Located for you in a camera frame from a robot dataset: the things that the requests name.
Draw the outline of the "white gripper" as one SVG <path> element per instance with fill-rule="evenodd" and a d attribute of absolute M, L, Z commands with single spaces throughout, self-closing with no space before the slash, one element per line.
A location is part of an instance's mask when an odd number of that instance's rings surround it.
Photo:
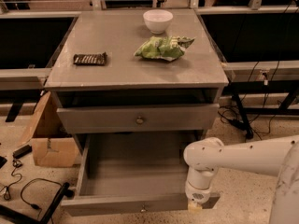
<path fill-rule="evenodd" d="M 211 183 L 216 175 L 215 170 L 195 170 L 189 167 L 185 182 L 185 194 L 188 199 L 189 211 L 200 211 L 211 197 Z"/>

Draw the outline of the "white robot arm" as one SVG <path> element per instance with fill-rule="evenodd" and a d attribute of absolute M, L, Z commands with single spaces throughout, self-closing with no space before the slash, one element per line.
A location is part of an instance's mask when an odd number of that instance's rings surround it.
<path fill-rule="evenodd" d="M 278 179 L 269 224 L 299 224 L 299 142 L 288 136 L 225 145 L 216 137 L 187 145 L 185 193 L 191 206 L 206 203 L 211 182 L 220 168 L 234 169 Z"/>

